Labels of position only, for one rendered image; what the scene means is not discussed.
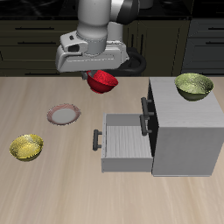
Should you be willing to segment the dark kitchen cupboards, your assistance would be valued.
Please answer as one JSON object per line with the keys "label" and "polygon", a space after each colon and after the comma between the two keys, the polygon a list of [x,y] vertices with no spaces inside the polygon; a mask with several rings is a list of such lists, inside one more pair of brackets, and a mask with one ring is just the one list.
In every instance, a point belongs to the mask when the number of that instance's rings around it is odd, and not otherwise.
{"label": "dark kitchen cupboards", "polygon": [[[122,42],[146,60],[140,76],[178,76],[190,23],[186,0],[139,0],[135,20],[122,27]],[[0,76],[80,76],[55,65],[60,37],[78,27],[79,0],[0,0]]]}

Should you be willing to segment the red bowl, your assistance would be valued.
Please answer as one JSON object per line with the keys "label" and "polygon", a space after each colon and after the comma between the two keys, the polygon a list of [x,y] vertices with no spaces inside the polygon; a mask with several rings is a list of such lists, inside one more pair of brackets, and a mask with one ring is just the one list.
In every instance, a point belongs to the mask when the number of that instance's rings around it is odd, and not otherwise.
{"label": "red bowl", "polygon": [[87,84],[92,91],[98,94],[104,94],[117,86],[118,80],[113,75],[102,70],[97,70],[94,77],[89,76],[87,71]]}

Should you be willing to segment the grey cabinet drawer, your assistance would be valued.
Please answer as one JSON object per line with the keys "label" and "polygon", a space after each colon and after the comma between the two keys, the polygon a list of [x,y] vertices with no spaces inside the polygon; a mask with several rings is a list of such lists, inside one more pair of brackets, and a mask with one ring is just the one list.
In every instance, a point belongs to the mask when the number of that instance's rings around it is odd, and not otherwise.
{"label": "grey cabinet drawer", "polygon": [[102,172],[151,172],[149,136],[142,135],[140,114],[103,114],[94,130],[93,150],[101,148]]}

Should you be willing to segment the grey cabinet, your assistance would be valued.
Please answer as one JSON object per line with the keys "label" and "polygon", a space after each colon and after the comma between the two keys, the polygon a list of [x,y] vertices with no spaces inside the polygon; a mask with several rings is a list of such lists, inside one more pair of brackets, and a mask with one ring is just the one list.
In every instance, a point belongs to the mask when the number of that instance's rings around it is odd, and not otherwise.
{"label": "grey cabinet", "polygon": [[154,176],[210,176],[224,144],[224,113],[214,94],[188,101],[172,77],[151,77],[141,99],[142,134],[150,139]]}

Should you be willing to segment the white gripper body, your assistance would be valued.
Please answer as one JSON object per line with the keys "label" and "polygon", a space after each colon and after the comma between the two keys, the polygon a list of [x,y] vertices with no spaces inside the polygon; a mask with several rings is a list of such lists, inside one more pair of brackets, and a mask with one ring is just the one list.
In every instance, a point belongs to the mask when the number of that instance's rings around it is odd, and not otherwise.
{"label": "white gripper body", "polygon": [[97,56],[85,53],[64,52],[60,45],[56,52],[55,65],[59,72],[117,69],[129,60],[125,44],[106,45],[105,51]]}

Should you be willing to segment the green bowl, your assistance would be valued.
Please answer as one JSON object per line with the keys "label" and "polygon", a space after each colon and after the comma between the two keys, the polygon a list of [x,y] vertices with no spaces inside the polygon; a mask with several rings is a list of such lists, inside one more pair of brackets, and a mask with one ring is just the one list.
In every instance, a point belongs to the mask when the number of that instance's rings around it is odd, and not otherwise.
{"label": "green bowl", "polygon": [[214,89],[213,82],[199,73],[182,73],[175,81],[178,93],[189,102],[196,102],[207,97]]}

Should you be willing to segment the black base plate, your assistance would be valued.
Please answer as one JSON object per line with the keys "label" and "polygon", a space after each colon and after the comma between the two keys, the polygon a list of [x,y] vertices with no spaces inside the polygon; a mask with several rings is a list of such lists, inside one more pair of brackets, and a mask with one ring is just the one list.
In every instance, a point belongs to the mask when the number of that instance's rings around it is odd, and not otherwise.
{"label": "black base plate", "polygon": [[115,77],[136,77],[140,76],[145,70],[146,60],[137,52],[136,48],[128,47],[127,54],[129,55],[129,59],[111,72]]}

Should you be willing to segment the white plate with pink rim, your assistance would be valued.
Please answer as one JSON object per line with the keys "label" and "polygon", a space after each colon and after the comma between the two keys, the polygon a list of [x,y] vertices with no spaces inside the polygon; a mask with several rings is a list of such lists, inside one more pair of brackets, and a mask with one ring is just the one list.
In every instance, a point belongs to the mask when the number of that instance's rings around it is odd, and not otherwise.
{"label": "white plate with pink rim", "polygon": [[73,104],[64,103],[52,107],[46,115],[47,120],[54,125],[68,125],[75,122],[81,111]]}

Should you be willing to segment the yellow bowl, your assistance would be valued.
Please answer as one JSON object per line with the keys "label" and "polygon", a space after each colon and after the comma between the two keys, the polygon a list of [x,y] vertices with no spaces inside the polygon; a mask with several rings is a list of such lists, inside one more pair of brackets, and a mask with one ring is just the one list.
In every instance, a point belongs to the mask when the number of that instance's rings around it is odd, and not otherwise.
{"label": "yellow bowl", "polygon": [[10,154],[20,161],[32,161],[39,156],[44,146],[43,139],[35,134],[19,136],[10,144]]}

